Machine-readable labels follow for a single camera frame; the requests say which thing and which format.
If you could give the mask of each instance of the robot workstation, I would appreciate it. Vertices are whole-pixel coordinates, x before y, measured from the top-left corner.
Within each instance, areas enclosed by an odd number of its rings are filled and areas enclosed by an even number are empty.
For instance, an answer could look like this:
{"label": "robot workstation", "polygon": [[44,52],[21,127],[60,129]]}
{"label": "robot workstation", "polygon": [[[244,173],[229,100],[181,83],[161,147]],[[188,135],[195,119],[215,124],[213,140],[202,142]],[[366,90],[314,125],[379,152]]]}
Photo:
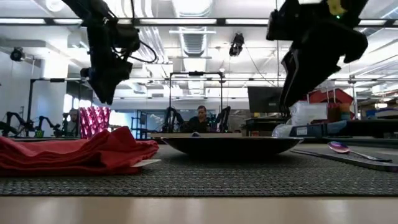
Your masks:
{"label": "robot workstation", "polygon": [[397,1],[21,2],[1,224],[398,223]]}

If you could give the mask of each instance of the pink object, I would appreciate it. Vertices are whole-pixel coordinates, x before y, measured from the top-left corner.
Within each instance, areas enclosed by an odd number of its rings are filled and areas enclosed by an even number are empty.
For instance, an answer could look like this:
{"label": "pink object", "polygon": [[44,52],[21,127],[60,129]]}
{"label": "pink object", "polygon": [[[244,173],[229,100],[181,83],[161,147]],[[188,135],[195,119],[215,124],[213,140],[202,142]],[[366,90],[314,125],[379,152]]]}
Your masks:
{"label": "pink object", "polygon": [[90,139],[95,134],[109,127],[111,110],[106,107],[91,106],[80,108],[80,136],[82,139]]}

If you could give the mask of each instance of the placemat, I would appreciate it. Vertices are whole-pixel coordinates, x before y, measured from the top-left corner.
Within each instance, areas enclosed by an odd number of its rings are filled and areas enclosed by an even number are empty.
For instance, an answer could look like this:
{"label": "placemat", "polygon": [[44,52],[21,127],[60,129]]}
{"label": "placemat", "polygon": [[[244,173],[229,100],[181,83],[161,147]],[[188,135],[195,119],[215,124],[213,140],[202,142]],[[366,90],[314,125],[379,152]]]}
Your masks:
{"label": "placemat", "polygon": [[[398,161],[397,156],[389,156]],[[169,147],[139,175],[3,177],[0,195],[141,197],[397,196],[398,174],[285,152],[256,161],[196,160]]]}

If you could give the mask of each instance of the table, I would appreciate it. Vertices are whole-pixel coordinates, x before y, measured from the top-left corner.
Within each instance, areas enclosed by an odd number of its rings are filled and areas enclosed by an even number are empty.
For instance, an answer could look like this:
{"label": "table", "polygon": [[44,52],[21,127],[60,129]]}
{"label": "table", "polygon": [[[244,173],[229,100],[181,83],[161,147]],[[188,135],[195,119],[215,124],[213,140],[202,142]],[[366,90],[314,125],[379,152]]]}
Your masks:
{"label": "table", "polygon": [[285,123],[284,118],[249,118],[246,120],[246,136],[251,136],[252,131],[273,131],[280,124]]}
{"label": "table", "polygon": [[[176,138],[176,137],[191,137],[190,133],[148,133],[150,138]],[[242,137],[241,133],[200,133],[201,137],[206,138],[238,138]]]}
{"label": "table", "polygon": [[[377,152],[398,154],[393,149]],[[398,198],[386,197],[0,197],[0,216],[1,224],[370,224],[398,223],[397,203]]]}

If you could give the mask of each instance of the ceiling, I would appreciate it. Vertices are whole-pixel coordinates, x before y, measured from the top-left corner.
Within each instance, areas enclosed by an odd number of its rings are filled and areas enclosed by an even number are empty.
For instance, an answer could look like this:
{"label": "ceiling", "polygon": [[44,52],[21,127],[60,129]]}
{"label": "ceiling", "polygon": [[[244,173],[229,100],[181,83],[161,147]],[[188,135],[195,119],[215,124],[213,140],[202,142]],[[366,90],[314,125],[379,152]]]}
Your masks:
{"label": "ceiling", "polygon": [[[121,4],[122,0],[115,2],[116,6]],[[282,5],[283,0],[264,1],[264,0],[234,0],[233,4],[230,0],[213,0],[210,14],[208,17],[251,17],[265,18],[278,5]],[[76,17],[74,13],[67,7],[54,12],[49,10],[46,0],[0,0],[2,7],[2,16],[4,17]],[[398,18],[398,1],[396,0],[369,0],[368,5],[364,9],[362,19],[376,18]],[[154,17],[175,17],[176,12],[171,0],[152,0],[151,13]],[[266,40],[267,29],[264,27],[207,27],[208,31],[214,31],[214,34],[206,35],[205,53],[202,57],[206,59],[186,60],[181,48],[181,40],[179,34],[170,34],[170,30],[179,30],[179,27],[155,27],[154,37],[157,37],[160,43],[159,49],[162,50],[169,64],[162,65],[143,65],[134,62],[134,69],[131,77],[151,77],[163,78],[169,72],[185,71],[187,63],[195,65],[204,65],[206,72],[218,72],[221,68],[224,70],[227,78],[280,78],[281,81],[230,81],[224,83],[224,87],[229,87],[227,94],[234,94],[238,88],[250,85],[283,85],[285,72],[282,66],[278,66],[279,61],[288,51],[290,42],[280,41],[279,43]],[[235,33],[241,32],[245,38],[245,46],[238,57],[229,57],[228,50],[230,42]],[[356,75],[357,78],[398,78],[398,30],[397,29],[362,29],[368,35],[369,47],[364,57],[349,65],[342,62],[340,66],[342,70],[330,78],[349,78],[349,75]],[[60,40],[70,37],[71,35],[82,36],[82,41],[86,42],[85,30],[77,27],[0,27],[0,37],[12,40],[43,40],[54,46],[57,46]],[[150,45],[155,45],[154,40],[143,37],[143,41]],[[79,63],[71,63],[70,76],[79,73],[82,66],[90,66],[90,58],[86,54],[86,50],[82,46],[62,49],[70,58]],[[145,92],[145,96],[151,96],[152,93],[163,93],[168,96],[170,88],[168,83],[160,80],[131,80],[122,83],[119,86],[119,97],[135,97]],[[334,82],[335,86],[348,88],[347,82]],[[357,90],[364,96],[375,95],[376,91],[371,91],[372,87],[384,85],[381,82],[361,82],[357,83]],[[199,94],[200,96],[209,96],[208,89],[214,96],[219,95],[220,83],[216,81],[178,81],[173,82],[172,92],[176,95],[192,96]]]}

